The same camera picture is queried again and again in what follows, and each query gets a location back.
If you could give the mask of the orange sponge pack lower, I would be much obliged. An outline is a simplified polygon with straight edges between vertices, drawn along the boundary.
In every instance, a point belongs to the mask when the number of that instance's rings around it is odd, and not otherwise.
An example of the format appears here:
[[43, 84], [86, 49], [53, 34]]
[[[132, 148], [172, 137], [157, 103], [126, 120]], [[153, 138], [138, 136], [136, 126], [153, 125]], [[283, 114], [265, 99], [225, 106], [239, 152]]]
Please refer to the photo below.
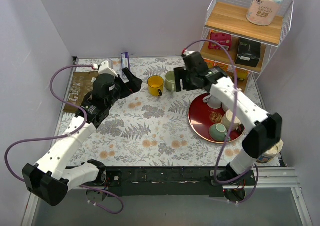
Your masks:
[[213, 68], [216, 65], [216, 62], [214, 60], [204, 59], [204, 61], [207, 63], [209, 68]]

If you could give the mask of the aluminium frame rail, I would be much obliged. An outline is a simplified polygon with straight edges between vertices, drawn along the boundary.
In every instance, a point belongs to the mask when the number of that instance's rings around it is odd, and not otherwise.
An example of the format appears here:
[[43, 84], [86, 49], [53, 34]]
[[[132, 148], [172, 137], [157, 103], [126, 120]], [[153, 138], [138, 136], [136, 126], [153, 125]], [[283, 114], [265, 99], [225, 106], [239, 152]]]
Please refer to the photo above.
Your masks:
[[31, 196], [23, 225], [311, 225], [293, 168], [261, 167], [241, 186], [224, 185], [224, 197], [117, 196], [72, 190], [51, 207]]

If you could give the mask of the white footed cup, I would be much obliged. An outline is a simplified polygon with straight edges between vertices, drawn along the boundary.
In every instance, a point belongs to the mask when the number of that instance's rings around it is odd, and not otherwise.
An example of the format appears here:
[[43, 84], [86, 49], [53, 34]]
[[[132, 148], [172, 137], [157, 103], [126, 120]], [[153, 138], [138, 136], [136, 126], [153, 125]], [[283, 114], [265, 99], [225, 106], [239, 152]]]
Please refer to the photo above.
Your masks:
[[207, 103], [207, 105], [213, 109], [222, 108], [225, 112], [229, 110], [228, 106], [212, 95], [205, 96], [202, 101]]

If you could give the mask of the light green mug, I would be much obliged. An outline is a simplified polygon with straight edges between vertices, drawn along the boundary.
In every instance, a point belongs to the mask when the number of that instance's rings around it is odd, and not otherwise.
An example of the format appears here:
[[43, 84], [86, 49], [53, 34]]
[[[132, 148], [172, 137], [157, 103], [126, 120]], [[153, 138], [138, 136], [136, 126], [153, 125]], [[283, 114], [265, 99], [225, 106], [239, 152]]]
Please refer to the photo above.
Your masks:
[[174, 92], [176, 90], [176, 81], [175, 81], [174, 71], [168, 71], [166, 73], [164, 85], [165, 85], [165, 88], [171, 92]]

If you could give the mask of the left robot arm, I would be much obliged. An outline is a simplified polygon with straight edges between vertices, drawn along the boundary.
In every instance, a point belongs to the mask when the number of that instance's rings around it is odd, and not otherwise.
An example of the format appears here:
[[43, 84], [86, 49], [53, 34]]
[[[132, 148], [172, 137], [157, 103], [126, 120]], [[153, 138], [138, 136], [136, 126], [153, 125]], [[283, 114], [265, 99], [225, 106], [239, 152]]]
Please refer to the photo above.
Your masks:
[[106, 167], [97, 160], [89, 160], [72, 169], [67, 169], [67, 165], [83, 142], [109, 116], [115, 102], [140, 91], [142, 87], [142, 79], [129, 68], [122, 69], [127, 77], [127, 82], [124, 82], [107, 61], [92, 67], [98, 70], [93, 88], [84, 96], [62, 138], [34, 165], [27, 164], [22, 169], [27, 189], [51, 206], [58, 205], [68, 191], [82, 184], [89, 182], [100, 186], [105, 183]]

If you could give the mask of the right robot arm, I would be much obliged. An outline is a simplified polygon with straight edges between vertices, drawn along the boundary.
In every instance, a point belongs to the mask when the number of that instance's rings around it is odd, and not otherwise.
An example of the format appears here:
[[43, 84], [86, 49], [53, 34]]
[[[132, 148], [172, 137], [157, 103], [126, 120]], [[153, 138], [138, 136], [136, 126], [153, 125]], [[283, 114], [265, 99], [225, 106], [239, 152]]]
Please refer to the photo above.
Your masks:
[[183, 50], [184, 66], [174, 69], [176, 91], [204, 89], [232, 110], [247, 132], [242, 150], [221, 173], [219, 184], [239, 184], [257, 159], [281, 138], [282, 117], [270, 114], [250, 100], [220, 67], [209, 68], [200, 52]]

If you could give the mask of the yellow enamel mug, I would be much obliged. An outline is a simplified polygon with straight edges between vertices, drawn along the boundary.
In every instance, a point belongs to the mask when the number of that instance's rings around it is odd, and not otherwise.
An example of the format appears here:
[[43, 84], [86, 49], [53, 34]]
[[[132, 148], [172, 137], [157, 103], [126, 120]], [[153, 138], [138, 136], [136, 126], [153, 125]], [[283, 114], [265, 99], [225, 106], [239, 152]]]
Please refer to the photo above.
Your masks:
[[148, 78], [148, 91], [152, 96], [162, 96], [164, 89], [164, 80], [160, 75], [152, 75]]

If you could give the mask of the brown coffee bag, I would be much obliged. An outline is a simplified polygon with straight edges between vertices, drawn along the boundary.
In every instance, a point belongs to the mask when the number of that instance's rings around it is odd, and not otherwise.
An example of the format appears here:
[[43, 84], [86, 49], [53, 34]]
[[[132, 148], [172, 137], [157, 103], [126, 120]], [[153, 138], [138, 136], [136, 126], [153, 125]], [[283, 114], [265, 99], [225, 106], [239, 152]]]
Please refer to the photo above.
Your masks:
[[93, 89], [93, 82], [98, 76], [98, 72], [74, 72], [68, 93], [68, 101], [80, 106], [85, 95]]

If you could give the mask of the black box on shelf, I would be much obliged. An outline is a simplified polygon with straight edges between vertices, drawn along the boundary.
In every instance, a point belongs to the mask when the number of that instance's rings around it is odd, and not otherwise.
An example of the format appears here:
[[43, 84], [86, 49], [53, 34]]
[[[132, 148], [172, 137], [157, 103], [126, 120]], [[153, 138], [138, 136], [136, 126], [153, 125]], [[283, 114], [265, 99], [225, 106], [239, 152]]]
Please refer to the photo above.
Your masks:
[[261, 43], [245, 38], [239, 38], [235, 63], [256, 67], [261, 60]]

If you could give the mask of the orange sponge pack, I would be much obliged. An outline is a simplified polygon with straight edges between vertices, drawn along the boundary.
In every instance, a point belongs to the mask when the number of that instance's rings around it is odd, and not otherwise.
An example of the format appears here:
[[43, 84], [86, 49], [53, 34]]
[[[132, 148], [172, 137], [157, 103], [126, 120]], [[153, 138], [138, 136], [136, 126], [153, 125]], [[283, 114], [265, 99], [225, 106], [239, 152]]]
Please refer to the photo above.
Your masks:
[[216, 62], [214, 60], [204, 59], [204, 61], [207, 63], [209, 68], [213, 68], [216, 65]]
[[249, 76], [249, 71], [241, 68], [236, 68], [233, 72], [233, 77], [237, 76], [238, 81], [245, 81]]

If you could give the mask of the teal mug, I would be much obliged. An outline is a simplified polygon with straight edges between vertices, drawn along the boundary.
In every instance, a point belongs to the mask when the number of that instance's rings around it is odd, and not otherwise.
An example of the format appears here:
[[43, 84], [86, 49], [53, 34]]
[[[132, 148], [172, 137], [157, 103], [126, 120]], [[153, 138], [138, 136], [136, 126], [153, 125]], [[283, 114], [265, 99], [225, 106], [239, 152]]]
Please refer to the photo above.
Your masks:
[[209, 134], [212, 139], [218, 142], [223, 142], [226, 138], [227, 141], [231, 140], [231, 138], [227, 136], [227, 128], [221, 123], [213, 124], [209, 128]]

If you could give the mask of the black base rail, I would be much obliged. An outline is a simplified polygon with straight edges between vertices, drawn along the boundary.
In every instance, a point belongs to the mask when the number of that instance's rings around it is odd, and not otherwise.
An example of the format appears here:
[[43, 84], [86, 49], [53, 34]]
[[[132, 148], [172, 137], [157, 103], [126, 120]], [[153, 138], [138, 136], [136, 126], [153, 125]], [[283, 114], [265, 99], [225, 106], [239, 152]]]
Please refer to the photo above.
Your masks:
[[214, 182], [214, 168], [205, 167], [107, 167], [104, 187], [117, 196], [207, 195], [223, 198]]

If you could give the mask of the toilet paper roll on shelf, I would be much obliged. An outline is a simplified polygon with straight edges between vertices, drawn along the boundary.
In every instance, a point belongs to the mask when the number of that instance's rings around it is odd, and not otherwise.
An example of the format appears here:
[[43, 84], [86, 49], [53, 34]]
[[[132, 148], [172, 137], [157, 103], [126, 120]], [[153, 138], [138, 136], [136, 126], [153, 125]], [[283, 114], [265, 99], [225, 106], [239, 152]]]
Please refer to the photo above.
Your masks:
[[252, 0], [246, 18], [251, 23], [260, 26], [271, 24], [283, 0]]

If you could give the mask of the red round tray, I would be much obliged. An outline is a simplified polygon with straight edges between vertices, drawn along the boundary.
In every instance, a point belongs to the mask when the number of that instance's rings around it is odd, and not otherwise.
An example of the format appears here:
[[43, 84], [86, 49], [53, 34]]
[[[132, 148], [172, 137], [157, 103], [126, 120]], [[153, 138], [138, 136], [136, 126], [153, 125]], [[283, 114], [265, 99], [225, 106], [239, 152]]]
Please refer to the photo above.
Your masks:
[[190, 104], [188, 110], [188, 119], [192, 129], [201, 138], [218, 144], [222, 144], [223, 140], [215, 140], [210, 134], [210, 127], [216, 123], [220, 123], [227, 111], [223, 109], [223, 106], [214, 109], [211, 108], [207, 102], [204, 102], [204, 97], [209, 93], [203, 93], [197, 96]]

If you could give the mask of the orange pink box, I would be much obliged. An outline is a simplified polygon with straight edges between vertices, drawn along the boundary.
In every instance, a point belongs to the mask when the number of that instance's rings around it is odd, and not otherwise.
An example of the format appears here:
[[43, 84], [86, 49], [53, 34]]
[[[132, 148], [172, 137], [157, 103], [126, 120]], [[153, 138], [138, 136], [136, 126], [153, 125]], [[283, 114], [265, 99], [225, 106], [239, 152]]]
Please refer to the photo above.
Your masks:
[[[232, 35], [230, 35], [230, 34], [211, 30], [210, 34], [209, 34], [209, 39], [218, 42], [227, 51], [229, 51], [231, 49]], [[213, 43], [213, 42], [209, 42], [209, 44], [208, 44], [209, 49], [221, 50], [222, 47], [216, 43]]]

